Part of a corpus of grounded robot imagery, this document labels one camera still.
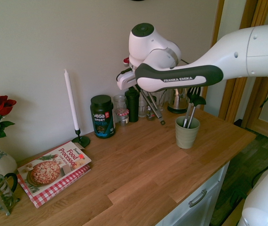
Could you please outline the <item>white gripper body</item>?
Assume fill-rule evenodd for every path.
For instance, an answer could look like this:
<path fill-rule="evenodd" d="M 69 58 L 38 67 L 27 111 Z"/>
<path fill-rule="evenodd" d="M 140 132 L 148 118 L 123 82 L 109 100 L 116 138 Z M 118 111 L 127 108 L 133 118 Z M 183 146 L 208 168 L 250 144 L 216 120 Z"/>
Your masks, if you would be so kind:
<path fill-rule="evenodd" d="M 120 90 L 125 90 L 137 84 L 135 73 L 132 70 L 124 70 L 116 77 Z"/>

